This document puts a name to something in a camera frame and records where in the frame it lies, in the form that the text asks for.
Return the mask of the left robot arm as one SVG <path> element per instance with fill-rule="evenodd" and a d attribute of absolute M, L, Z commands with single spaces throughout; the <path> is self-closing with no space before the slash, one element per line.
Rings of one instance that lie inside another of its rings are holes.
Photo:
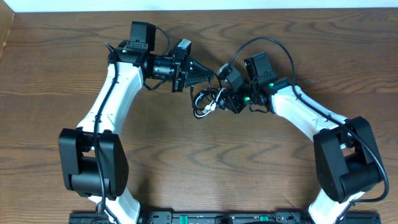
<path fill-rule="evenodd" d="M 211 80 L 215 73 L 190 56 L 191 41 L 154 54 L 159 28 L 134 21 L 130 37 L 109 50 L 104 85 L 88 114 L 75 129 L 62 129 L 58 146 L 67 190 L 96 204 L 100 221 L 145 223 L 140 203 L 127 189 L 129 166 L 119 135 L 137 92 L 147 79 L 171 82 L 181 92 Z"/>

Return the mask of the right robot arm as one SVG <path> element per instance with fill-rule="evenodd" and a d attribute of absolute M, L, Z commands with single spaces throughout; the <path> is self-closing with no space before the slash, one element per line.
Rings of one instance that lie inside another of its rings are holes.
<path fill-rule="evenodd" d="M 361 116 L 348 119 L 308 97 L 288 78 L 278 78 L 267 54 L 244 61 L 249 78 L 230 64 L 218 72 L 230 87 L 225 107 L 238 114 L 246 105 L 291 122 L 314 146 L 315 168 L 321 190 L 307 210 L 312 223 L 338 223 L 354 203 L 388 179 L 370 123 Z"/>

